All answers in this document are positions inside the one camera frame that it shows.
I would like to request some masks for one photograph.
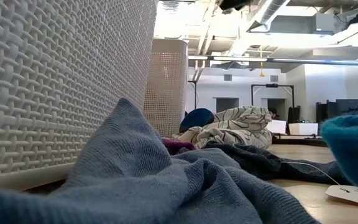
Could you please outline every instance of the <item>lattice pattern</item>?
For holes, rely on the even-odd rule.
[[[161,136],[179,132],[185,115],[187,43],[182,40],[154,40],[144,114]]]
[[[75,162],[120,97],[143,106],[155,7],[0,1],[0,174]]]

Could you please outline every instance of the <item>gray knit fabric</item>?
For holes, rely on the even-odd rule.
[[[170,157],[129,101],[89,140],[49,196],[0,190],[0,223],[317,223],[283,189],[220,149]]]

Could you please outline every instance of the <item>paper tag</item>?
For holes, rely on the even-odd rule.
[[[327,189],[326,195],[358,203],[358,187],[355,186],[333,185]]]

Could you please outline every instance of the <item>black monitor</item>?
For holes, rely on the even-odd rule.
[[[358,100],[336,100],[336,107],[340,115],[358,115]]]

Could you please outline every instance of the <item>wooden desk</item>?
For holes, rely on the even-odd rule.
[[[325,147],[273,145],[268,150],[288,159],[306,159],[313,162],[334,160],[331,151]],[[358,223],[358,204],[329,197],[325,194],[329,185],[294,180],[272,182],[290,192],[315,219],[323,224]]]

